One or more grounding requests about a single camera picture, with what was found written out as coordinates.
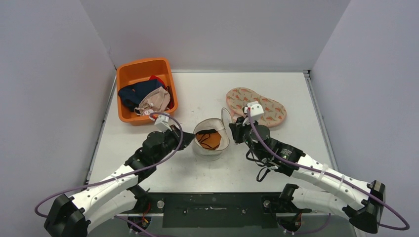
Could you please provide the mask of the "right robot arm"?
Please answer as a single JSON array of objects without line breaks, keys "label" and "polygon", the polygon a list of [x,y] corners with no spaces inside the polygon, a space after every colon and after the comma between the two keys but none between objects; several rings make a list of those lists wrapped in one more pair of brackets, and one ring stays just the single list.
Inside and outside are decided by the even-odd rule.
[{"label": "right robot arm", "polygon": [[270,130],[257,121],[240,117],[229,128],[234,142],[246,144],[251,159],[267,172],[278,172],[320,188],[313,191],[287,184],[279,198],[284,211],[296,208],[329,212],[364,232],[378,233],[385,207],[384,184],[345,176],[302,150],[272,138]]}]

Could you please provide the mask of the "white mesh laundry bag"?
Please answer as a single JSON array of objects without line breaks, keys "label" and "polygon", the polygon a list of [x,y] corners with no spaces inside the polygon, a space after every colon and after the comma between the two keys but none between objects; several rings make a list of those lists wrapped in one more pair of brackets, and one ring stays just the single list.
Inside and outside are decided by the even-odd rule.
[{"label": "white mesh laundry bag", "polygon": [[227,108],[222,108],[220,118],[208,118],[198,123],[194,129],[193,152],[207,161],[221,158],[230,144],[229,122],[231,122],[229,111]]}]

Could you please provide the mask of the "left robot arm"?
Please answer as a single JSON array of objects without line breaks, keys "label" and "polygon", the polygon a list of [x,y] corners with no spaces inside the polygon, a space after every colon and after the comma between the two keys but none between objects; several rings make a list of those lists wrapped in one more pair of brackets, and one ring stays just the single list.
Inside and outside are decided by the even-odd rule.
[{"label": "left robot arm", "polygon": [[44,228],[52,237],[85,237],[115,215],[147,207],[147,193],[139,183],[156,171],[157,165],[173,151],[181,151],[194,140],[193,133],[172,125],[164,132],[150,133],[142,147],[111,175],[70,197],[57,197]]}]

